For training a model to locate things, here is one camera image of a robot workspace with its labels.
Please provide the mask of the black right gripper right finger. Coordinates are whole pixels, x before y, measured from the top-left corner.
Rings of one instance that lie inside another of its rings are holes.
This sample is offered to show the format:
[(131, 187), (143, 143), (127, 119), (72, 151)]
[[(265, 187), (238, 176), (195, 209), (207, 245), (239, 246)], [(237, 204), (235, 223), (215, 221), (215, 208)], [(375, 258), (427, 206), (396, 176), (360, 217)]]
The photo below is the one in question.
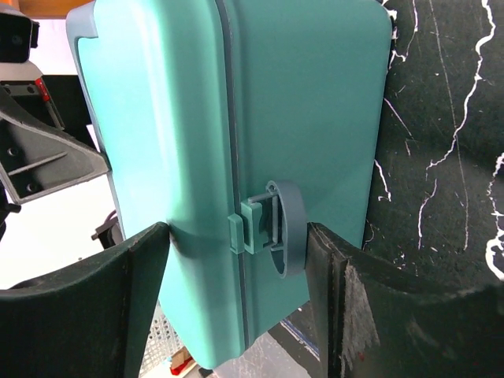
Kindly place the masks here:
[(500, 377), (503, 285), (421, 279), (311, 223), (306, 279), (323, 377)]

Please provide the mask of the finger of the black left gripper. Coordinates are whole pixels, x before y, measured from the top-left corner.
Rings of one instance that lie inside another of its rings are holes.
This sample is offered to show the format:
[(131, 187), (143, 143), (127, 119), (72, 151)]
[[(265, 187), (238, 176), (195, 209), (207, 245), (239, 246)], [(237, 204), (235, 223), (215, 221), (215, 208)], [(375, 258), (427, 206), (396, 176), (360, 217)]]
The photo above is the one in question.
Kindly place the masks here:
[(1, 90), (1, 182), (17, 205), (109, 172), (105, 155), (23, 109)]

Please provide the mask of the teal medicine kit box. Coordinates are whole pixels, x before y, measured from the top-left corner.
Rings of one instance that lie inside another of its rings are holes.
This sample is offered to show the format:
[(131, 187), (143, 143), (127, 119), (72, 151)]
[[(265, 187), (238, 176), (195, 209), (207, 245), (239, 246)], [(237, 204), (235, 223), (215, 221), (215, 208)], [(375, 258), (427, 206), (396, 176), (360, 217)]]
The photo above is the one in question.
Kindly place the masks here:
[(305, 229), (363, 242), (391, 48), (376, 1), (93, 1), (69, 45), (120, 226), (167, 223), (159, 299), (214, 369), (308, 301)]

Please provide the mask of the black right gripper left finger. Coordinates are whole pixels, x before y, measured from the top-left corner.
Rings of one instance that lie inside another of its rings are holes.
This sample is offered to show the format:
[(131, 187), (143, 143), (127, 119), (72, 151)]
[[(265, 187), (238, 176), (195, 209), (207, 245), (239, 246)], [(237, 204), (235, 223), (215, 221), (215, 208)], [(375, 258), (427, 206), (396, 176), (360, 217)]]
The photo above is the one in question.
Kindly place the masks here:
[(158, 222), (1, 292), (3, 377), (137, 377), (169, 255)]

